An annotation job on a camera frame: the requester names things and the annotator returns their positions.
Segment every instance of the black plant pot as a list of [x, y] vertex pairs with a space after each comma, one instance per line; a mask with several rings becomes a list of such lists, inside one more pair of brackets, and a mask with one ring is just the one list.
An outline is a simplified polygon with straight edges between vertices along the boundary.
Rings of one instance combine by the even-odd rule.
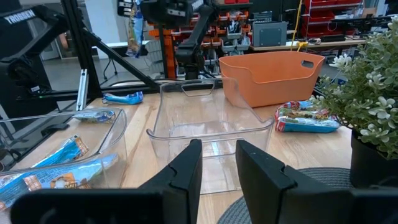
[[386, 160], [376, 150], [373, 144], [363, 143], [358, 134], [351, 135], [350, 180], [354, 187], [366, 188], [370, 185], [380, 185], [382, 182], [394, 183], [398, 179], [398, 159]]

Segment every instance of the round mat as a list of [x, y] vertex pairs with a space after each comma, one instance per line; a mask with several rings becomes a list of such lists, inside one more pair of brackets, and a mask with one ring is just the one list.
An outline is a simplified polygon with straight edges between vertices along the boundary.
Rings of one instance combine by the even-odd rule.
[[[335, 188], [353, 188], [349, 181], [349, 169], [344, 168], [308, 168], [300, 169], [305, 175], [318, 180], [330, 187]], [[244, 197], [237, 199], [229, 208], [224, 212], [218, 220], [218, 224], [250, 224], [250, 216]]]

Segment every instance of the orange plastic bin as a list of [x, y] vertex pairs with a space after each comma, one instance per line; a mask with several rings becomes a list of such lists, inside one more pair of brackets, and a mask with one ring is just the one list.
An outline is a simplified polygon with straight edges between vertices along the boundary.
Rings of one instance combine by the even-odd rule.
[[309, 99], [323, 60], [323, 56], [291, 51], [219, 59], [221, 75], [237, 79], [239, 92], [251, 107]]

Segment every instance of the clear plastic container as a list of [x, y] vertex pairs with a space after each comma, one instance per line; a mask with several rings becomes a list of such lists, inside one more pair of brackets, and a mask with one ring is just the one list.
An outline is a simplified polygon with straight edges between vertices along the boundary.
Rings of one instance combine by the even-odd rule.
[[[75, 118], [82, 114], [108, 114], [110, 119], [94, 123]], [[64, 124], [63, 130], [54, 129]], [[126, 124], [125, 112], [117, 108], [0, 121], [1, 154], [5, 155], [1, 162], [6, 170], [0, 172], [0, 223], [10, 223], [10, 206], [32, 190], [120, 187], [127, 165]], [[76, 142], [81, 148], [75, 157], [59, 154], [69, 138], [83, 143]], [[80, 154], [84, 145], [86, 150]], [[75, 152], [71, 148], [61, 151]]]
[[154, 130], [147, 130], [159, 168], [181, 153], [191, 139], [201, 139], [201, 194], [240, 190], [236, 140], [245, 139], [266, 151], [274, 119], [262, 121], [232, 78], [166, 83], [160, 87], [160, 97]]

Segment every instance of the wooden table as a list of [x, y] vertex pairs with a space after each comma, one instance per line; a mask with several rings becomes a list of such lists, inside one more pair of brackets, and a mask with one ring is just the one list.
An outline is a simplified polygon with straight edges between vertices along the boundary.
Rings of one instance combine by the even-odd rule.
[[[321, 44], [309, 44], [305, 48], [319, 48], [319, 47], [341, 47], [341, 46], [352, 46], [352, 45], [359, 45], [365, 44], [366, 41], [363, 39], [352, 40], [346, 38], [346, 41], [336, 41], [336, 42], [325, 42]], [[250, 46], [251, 50], [254, 51], [267, 51], [267, 50], [290, 50], [290, 44], [286, 46], [272, 46], [272, 47], [253, 47]]]
[[[138, 187], [158, 171], [156, 157], [146, 129], [153, 129], [159, 104], [159, 94], [152, 94], [145, 95], [144, 102], [139, 105], [105, 106], [100, 99], [97, 99], [87, 107], [113, 106], [126, 111], [128, 126], [124, 140], [129, 153], [129, 165], [126, 168], [123, 188]], [[268, 106], [256, 108], [255, 111], [264, 119], [274, 114], [275, 109], [276, 106]], [[60, 135], [65, 136], [63, 132], [65, 131], [59, 131]], [[56, 138], [59, 133], [57, 132], [51, 138]], [[51, 138], [40, 145], [40, 149], [37, 148], [21, 161], [25, 163], [24, 166], [35, 164], [37, 160], [45, 157], [44, 149], [48, 152], [50, 152], [50, 149], [54, 150], [55, 146]], [[330, 134], [278, 133], [273, 131], [268, 152], [296, 169], [349, 167], [351, 159], [350, 138], [351, 131], [347, 128], [340, 128]], [[241, 196], [242, 191], [202, 195], [200, 197], [198, 223], [216, 223], [223, 212]]]

